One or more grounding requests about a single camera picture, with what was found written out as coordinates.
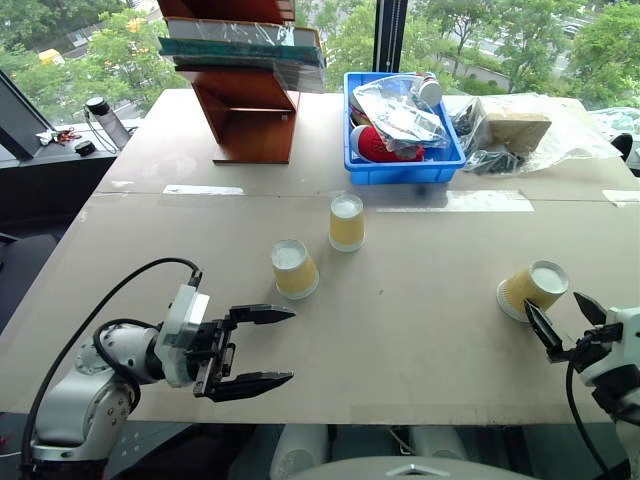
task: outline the red object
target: red object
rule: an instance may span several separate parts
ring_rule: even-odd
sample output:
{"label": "red object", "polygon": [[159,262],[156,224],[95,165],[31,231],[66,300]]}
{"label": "red object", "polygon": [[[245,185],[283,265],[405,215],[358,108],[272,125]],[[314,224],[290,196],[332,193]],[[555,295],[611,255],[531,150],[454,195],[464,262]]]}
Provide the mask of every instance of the red object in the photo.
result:
{"label": "red object", "polygon": [[418,146],[408,157],[398,156],[398,152],[387,150],[375,128],[364,125],[351,132],[351,145],[362,158],[376,163],[421,162],[424,155],[424,148]]}

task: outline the yellow paper cup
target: yellow paper cup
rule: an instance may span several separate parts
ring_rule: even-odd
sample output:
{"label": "yellow paper cup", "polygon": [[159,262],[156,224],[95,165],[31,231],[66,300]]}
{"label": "yellow paper cup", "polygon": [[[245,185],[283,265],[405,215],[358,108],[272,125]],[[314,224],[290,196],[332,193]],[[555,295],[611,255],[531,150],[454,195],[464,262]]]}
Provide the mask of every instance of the yellow paper cup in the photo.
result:
{"label": "yellow paper cup", "polygon": [[307,248],[298,240],[280,240],[271,250],[276,287],[283,297],[300,300],[318,286],[320,276]]}
{"label": "yellow paper cup", "polygon": [[364,206],[359,197],[346,193],[331,202],[329,242],[341,252],[355,252],[364,243]]}
{"label": "yellow paper cup", "polygon": [[528,322],[524,311],[525,299],[547,310],[568,288],[569,277],[559,265],[538,260],[528,269],[500,282],[498,304],[511,318]]}

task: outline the white robotic arm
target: white robotic arm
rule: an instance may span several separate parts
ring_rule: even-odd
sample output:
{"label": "white robotic arm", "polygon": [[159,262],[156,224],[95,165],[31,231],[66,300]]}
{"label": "white robotic arm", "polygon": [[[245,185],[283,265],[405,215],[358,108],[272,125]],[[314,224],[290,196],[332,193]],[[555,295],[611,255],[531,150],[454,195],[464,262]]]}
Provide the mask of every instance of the white robotic arm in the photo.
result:
{"label": "white robotic arm", "polygon": [[[553,323],[535,304],[526,300],[529,323],[547,348],[551,362],[568,361],[568,395],[572,413],[585,443],[603,467],[605,478],[640,480],[640,307],[610,308],[606,311],[586,295],[575,293],[580,310],[594,328],[585,331],[575,348],[564,350]],[[616,424],[616,432],[629,463],[613,471],[588,438],[573,404],[570,387],[572,370],[580,374],[598,405]]]}
{"label": "white robotic arm", "polygon": [[73,368],[42,399],[30,437],[26,478],[101,478],[122,426],[140,399],[139,385],[165,379],[173,388],[194,384],[196,397],[214,402],[250,398],[293,377],[231,373],[240,322],[274,323],[295,315],[272,305],[232,307],[222,320],[203,322],[209,297],[181,285],[158,327],[135,320],[102,325],[78,350]]}

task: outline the wooden organizer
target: wooden organizer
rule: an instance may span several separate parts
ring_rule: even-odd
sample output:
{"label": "wooden organizer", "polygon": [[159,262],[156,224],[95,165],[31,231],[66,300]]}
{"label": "wooden organizer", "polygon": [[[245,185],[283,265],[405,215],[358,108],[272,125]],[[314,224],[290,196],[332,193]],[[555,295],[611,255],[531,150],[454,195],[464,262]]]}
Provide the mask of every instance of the wooden organizer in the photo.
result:
{"label": "wooden organizer", "polygon": [[299,92],[269,70],[183,66],[216,137],[221,163],[289,163]]}
{"label": "wooden organizer", "polygon": [[158,0],[165,17],[282,24],[296,19],[292,0]]}
{"label": "wooden organizer", "polygon": [[[293,1],[159,0],[165,17],[282,24],[295,20]],[[178,66],[193,85],[220,145],[214,162],[289,163],[300,93],[287,92],[270,70]]]}

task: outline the black cable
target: black cable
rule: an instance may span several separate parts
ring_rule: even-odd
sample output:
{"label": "black cable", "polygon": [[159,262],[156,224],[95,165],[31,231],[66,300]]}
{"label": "black cable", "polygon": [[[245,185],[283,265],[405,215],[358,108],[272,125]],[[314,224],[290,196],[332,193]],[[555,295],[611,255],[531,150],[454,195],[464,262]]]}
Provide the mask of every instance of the black cable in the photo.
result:
{"label": "black cable", "polygon": [[578,408],[576,407],[576,400],[573,397],[573,372],[575,370],[573,366],[573,359],[576,357],[576,354],[581,351],[582,345],[580,342],[578,343],[567,365],[567,375],[565,377],[565,389],[567,392],[567,402],[569,403],[569,409],[571,410],[571,414],[573,415],[573,420],[576,423],[576,427],[578,427],[578,432],[580,432],[580,436],[582,437],[582,440],[584,440],[585,445],[589,449],[591,456],[600,467],[600,470],[602,470],[603,477],[606,478],[607,480],[613,480],[609,467],[607,467],[607,464],[604,463],[604,460],[602,459],[595,445],[591,441],[591,437],[589,437],[589,434],[587,433],[587,429],[584,427],[584,424],[582,423],[582,419],[580,418],[580,414],[578,413]]}
{"label": "black cable", "polygon": [[163,263],[181,263],[189,267],[192,272],[191,278],[189,279],[189,284],[197,287],[197,283],[199,282],[199,279],[202,276],[202,272],[200,271],[200,269],[197,267],[195,263],[189,260],[185,260],[184,258],[165,257],[165,258],[159,258],[157,260],[154,260],[153,262],[149,262],[146,265],[143,265],[142,267],[133,271],[132,273],[127,275],[123,280],[121,280],[120,283],[118,283],[115,287],[113,287],[109,291],[109,293],[105,295],[105,297],[102,300],[100,300],[100,303],[96,305],[96,307],[91,311],[91,313],[84,320],[84,322],[82,322],[82,324],[78,327],[78,329],[75,331],[73,336],[69,339],[69,341],[65,344],[65,346],[62,347],[62,350],[60,350],[60,353],[51,364],[51,367],[49,367],[49,371],[47,371],[47,374],[42,380],[42,383],[40,384],[40,388],[38,389],[38,392],[36,393],[36,396],[33,399],[33,404],[31,405],[31,409],[29,410],[29,414],[27,415],[27,421],[25,423],[24,432],[22,434],[22,448],[21,448],[22,468],[27,468],[31,466],[31,460],[32,460],[31,437],[33,435],[33,428],[36,422],[36,414],[38,413],[38,409],[40,408],[40,403],[42,402],[42,398],[44,397],[44,394],[47,391],[47,387],[49,386],[49,383],[51,383],[51,379],[53,378],[53,375],[55,374],[56,370],[64,360],[64,357],[67,355],[67,353],[69,353],[69,350],[71,350],[71,347],[73,346],[73,344],[78,341],[78,338],[80,338],[80,335],[82,335],[82,332],[86,330],[89,324],[96,318],[98,313],[100,313],[100,310],[104,308],[107,302],[111,300],[111,298],[116,293],[118,293],[118,291],[120,291],[122,287],[124,287],[127,283],[129,283],[131,280],[136,278],[141,273],[149,270],[150,268],[155,267],[156,265],[160,265]]}
{"label": "black cable", "polygon": [[98,352],[98,355],[100,355],[100,357],[102,357],[105,363],[109,365],[118,375],[120,375],[133,390],[133,399],[131,401],[131,410],[129,412],[131,413],[136,409],[136,407],[138,406],[138,403],[140,403],[140,395],[141,395],[140,383],[138,382],[138,379],[135,377],[135,375],[131,373],[131,370],[129,370],[124,365],[120,364],[120,362],[114,359],[109,354],[109,352],[107,352],[107,350],[104,348],[104,345],[102,344],[102,340],[100,339],[100,335],[102,335],[102,332],[104,332],[107,328],[111,328],[114,325],[135,325],[137,327],[142,327],[142,328],[153,328],[154,330],[156,327],[148,323],[141,322],[140,320],[133,320],[130,318],[118,318],[116,320],[111,320],[101,325],[93,334],[93,345],[96,347],[96,351]]}

